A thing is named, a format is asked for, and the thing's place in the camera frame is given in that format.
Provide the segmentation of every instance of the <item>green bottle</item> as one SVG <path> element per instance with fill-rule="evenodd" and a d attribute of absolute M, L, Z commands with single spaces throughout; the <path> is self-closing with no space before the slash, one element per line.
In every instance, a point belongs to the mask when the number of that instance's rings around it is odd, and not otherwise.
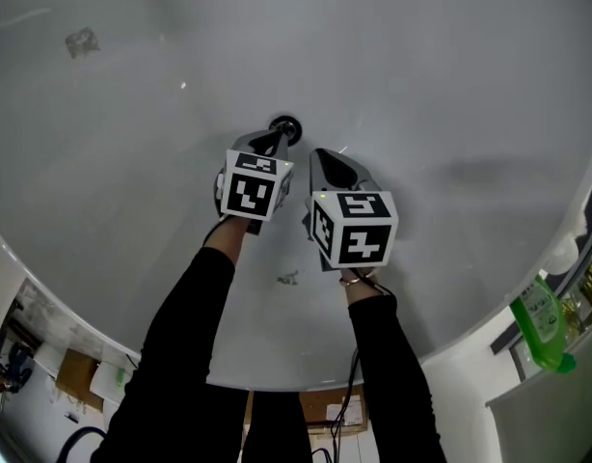
<path fill-rule="evenodd" d="M 540 276 L 510 304 L 510 310 L 538 366 L 563 373 L 575 368 L 575 358 L 564 353 L 566 321 L 561 306 Z"/>

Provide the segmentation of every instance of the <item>glossy white surface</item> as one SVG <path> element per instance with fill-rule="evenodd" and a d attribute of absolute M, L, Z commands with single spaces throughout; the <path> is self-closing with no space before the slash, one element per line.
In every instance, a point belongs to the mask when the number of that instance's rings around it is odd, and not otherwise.
<path fill-rule="evenodd" d="M 86 27 L 99 50 L 73 60 L 65 38 Z M 382 279 L 418 355 L 535 274 L 592 178 L 592 0 L 0 0 L 0 234 L 139 351 L 216 220 L 226 149 L 284 111 L 304 127 L 295 180 L 246 242 L 218 384 L 346 379 L 342 291 L 300 224 L 314 148 L 392 191 Z"/>

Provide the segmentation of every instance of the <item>black long-sleeved shirt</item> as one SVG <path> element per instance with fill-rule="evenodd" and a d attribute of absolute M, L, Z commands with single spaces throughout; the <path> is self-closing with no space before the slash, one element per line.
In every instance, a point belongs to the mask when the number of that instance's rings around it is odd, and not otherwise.
<path fill-rule="evenodd" d="M 152 320 L 139 369 L 125 387 L 124 400 L 93 462 L 122 457 L 168 461 L 183 459 L 193 449 L 195 434 L 187 421 L 203 418 L 192 410 L 209 373 L 233 275 L 233 263 L 220 251 L 202 248 L 198 252 Z M 445 461 L 429 388 L 399 326 L 394 297 L 362 300 L 350 306 L 349 313 L 380 461 L 403 457 Z M 178 395 L 164 399 L 163 392 Z M 179 402 L 180 398 L 188 402 Z M 406 451 L 409 447 L 417 456 Z"/>

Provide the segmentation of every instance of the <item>white cube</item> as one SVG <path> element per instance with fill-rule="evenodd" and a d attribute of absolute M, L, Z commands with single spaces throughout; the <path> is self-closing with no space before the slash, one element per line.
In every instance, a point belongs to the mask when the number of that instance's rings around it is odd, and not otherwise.
<path fill-rule="evenodd" d="M 228 150 L 221 212 L 269 221 L 282 204 L 294 163 Z"/>
<path fill-rule="evenodd" d="M 384 266 L 399 218 L 390 192 L 313 192 L 310 235 L 333 268 Z"/>

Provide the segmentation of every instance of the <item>black pants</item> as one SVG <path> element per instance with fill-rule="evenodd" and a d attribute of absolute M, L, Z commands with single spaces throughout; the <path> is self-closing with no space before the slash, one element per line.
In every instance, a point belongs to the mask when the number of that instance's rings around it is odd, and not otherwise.
<path fill-rule="evenodd" d="M 213 448 L 212 461 L 235 463 L 242 441 L 249 392 L 206 384 L 202 405 L 202 444 Z M 255 392 L 251 427 L 242 463 L 310 463 L 311 447 L 298 393 Z"/>

